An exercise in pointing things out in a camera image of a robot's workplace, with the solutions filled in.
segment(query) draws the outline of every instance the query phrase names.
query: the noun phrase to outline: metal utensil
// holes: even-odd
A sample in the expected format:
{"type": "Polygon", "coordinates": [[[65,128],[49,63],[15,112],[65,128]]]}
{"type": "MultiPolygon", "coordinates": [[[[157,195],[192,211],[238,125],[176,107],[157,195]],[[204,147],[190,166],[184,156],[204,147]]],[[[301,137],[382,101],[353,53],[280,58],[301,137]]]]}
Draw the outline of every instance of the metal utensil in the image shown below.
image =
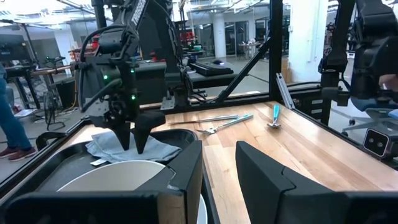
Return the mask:
{"type": "Polygon", "coordinates": [[[278,124],[278,118],[279,118],[279,105],[274,106],[274,122],[268,124],[268,126],[272,128],[279,128],[280,124],[278,124]]]}
{"type": "Polygon", "coordinates": [[[202,133],[202,134],[214,134],[214,133],[217,132],[217,130],[219,130],[219,129],[221,129],[221,128],[225,128],[225,127],[231,126],[231,125],[233,125],[233,124],[239,123],[239,122],[241,122],[241,121],[245,121],[245,120],[250,119],[250,118],[252,118],[252,117],[253,117],[253,114],[245,114],[245,115],[243,115],[243,116],[240,117],[240,118],[234,119],[234,120],[232,120],[232,121],[229,121],[229,122],[227,122],[227,123],[225,123],[225,124],[223,124],[223,125],[217,126],[217,127],[215,127],[215,128],[209,128],[209,129],[207,129],[207,130],[197,130],[197,129],[196,129],[196,130],[197,130],[198,132],[202,133]]]}
{"type": "Polygon", "coordinates": [[[181,121],[181,122],[174,122],[170,123],[171,125],[173,124],[190,124],[190,123],[201,123],[201,122],[209,122],[209,121],[222,121],[226,119],[236,119],[239,116],[236,114],[232,115],[227,115],[227,116],[217,116],[217,117],[212,117],[212,118],[205,118],[205,119],[200,119],[198,121],[181,121]]]}

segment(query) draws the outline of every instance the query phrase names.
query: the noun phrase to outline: laboratory room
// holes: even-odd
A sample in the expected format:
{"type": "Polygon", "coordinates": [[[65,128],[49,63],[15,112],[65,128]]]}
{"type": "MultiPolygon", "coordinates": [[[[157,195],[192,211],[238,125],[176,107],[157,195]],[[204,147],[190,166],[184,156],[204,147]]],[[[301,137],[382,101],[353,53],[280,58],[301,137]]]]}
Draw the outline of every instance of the laboratory room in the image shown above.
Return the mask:
{"type": "Polygon", "coordinates": [[[0,9],[0,223],[397,223],[397,1],[0,9]]]}

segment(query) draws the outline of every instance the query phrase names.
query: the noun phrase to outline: person's hand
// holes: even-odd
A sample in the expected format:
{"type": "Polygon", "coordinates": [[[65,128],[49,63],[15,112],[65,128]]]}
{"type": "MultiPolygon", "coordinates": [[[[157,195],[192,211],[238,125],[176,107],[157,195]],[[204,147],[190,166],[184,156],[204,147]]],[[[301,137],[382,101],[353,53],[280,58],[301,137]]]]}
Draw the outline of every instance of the person's hand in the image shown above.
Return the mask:
{"type": "Polygon", "coordinates": [[[398,75],[388,74],[381,76],[379,79],[379,85],[381,87],[385,85],[388,90],[398,92],[398,75]]]}

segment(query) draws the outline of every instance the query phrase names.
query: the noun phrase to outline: red sneaker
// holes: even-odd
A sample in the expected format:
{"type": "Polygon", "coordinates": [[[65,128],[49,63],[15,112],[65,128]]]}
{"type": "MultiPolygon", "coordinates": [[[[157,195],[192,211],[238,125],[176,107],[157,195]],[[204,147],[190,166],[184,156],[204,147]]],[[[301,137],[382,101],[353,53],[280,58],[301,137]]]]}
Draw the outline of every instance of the red sneaker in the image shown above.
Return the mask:
{"type": "Polygon", "coordinates": [[[18,152],[18,148],[11,149],[7,147],[3,152],[0,152],[0,158],[5,158],[7,156],[11,156],[18,152]]]}
{"type": "Polygon", "coordinates": [[[33,156],[36,153],[37,150],[33,147],[29,151],[18,150],[14,155],[8,157],[8,160],[10,162],[15,162],[33,156]]]}

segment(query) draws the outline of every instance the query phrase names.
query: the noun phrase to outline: jeans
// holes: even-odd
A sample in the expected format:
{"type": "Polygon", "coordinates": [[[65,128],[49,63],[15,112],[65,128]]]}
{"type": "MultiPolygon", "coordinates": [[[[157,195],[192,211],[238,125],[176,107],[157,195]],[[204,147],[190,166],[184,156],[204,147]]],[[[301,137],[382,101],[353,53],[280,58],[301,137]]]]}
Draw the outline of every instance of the jeans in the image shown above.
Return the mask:
{"type": "Polygon", "coordinates": [[[32,145],[26,136],[24,127],[14,117],[7,103],[6,86],[5,79],[0,78],[0,127],[6,134],[8,147],[19,147],[22,150],[29,150],[32,145]]]}

